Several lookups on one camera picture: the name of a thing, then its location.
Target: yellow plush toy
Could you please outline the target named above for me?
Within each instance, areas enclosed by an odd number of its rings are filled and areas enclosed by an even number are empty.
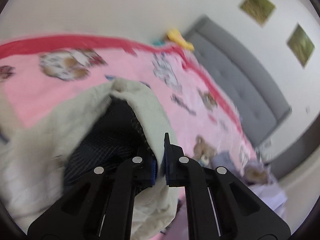
[[[195,48],[193,47],[192,43],[187,42],[182,36],[181,33],[177,29],[172,29],[167,32],[168,39],[177,43],[179,46],[183,47],[184,49],[188,49],[190,51],[194,51]]]

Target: green picture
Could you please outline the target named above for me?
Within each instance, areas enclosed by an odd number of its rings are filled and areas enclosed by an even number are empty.
[[[269,0],[245,0],[240,8],[257,23],[263,25],[276,6]]]
[[[296,30],[289,39],[288,46],[303,67],[305,67],[308,59],[315,49],[315,46],[313,45],[311,39],[308,37],[308,35],[300,25],[297,26]]]

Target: pink blanket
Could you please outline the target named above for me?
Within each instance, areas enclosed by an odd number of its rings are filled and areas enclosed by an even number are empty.
[[[154,48],[124,39],[69,35],[0,46],[0,82],[26,127],[60,102],[116,77],[152,89],[186,155],[194,155],[200,135],[218,153],[228,150],[239,168],[255,158],[230,99],[193,55],[175,44]]]

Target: tufted headboard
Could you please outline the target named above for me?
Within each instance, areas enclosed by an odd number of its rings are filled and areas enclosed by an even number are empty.
[[[269,73],[236,38],[203,17],[185,35],[195,56],[233,100],[242,117],[244,133],[259,146],[291,113]]]

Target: silver screw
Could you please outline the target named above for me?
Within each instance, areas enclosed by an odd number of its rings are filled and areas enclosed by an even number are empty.
[[[142,158],[139,157],[139,156],[136,156],[136,157],[134,157],[134,158],[132,159],[132,161],[133,161],[134,163],[141,163],[141,162],[142,162]]]
[[[226,174],[227,173],[227,169],[225,167],[218,167],[217,168],[217,172],[219,174]]]
[[[96,167],[96,168],[94,168],[93,171],[94,171],[95,174],[101,174],[101,173],[104,172],[104,168],[102,168],[102,167]]]
[[[188,158],[188,157],[185,157],[185,156],[180,157],[180,158],[179,158],[179,162],[181,162],[181,163],[188,163],[188,162],[189,162],[189,158]]]

